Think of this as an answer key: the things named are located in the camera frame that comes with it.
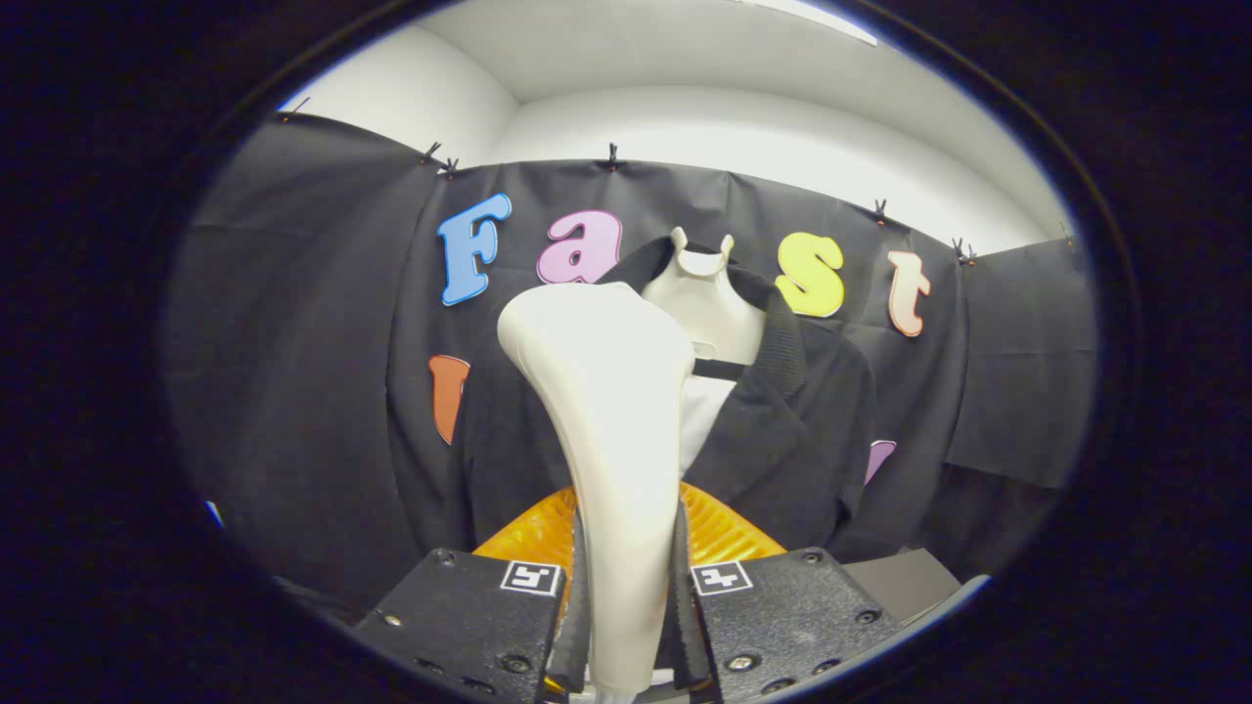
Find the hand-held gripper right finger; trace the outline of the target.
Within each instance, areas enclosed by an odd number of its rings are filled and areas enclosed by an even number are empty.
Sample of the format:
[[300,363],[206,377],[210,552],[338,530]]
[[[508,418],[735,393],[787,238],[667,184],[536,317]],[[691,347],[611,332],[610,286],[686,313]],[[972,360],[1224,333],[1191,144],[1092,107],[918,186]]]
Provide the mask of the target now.
[[900,621],[826,550],[784,550],[694,485],[679,496],[669,566],[676,689],[762,698],[899,633]]

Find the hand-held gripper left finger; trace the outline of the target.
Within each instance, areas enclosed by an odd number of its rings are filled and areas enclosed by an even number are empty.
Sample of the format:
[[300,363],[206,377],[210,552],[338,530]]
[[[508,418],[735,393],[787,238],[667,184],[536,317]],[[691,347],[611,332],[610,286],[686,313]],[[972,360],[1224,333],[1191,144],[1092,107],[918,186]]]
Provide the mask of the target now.
[[563,487],[470,552],[429,552],[357,638],[412,671],[505,703],[585,691],[588,588],[576,507]]

